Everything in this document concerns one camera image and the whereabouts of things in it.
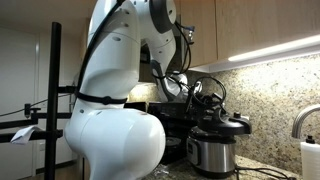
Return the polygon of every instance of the chrome faucet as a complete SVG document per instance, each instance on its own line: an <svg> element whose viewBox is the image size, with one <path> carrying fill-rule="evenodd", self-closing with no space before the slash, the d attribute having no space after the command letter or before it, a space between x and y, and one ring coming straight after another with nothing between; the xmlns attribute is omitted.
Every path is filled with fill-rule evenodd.
<svg viewBox="0 0 320 180"><path fill-rule="evenodd" d="M296 117L296 119L294 120L291 136L293 138L300 139L301 126L302 126L304 119L307 116L309 116L311 113L313 113L315 111L319 111L319 110L320 110L320 104L312 105L312 106L309 106L309 107L305 108L304 110L302 110L299 113L299 115Z"/></svg>

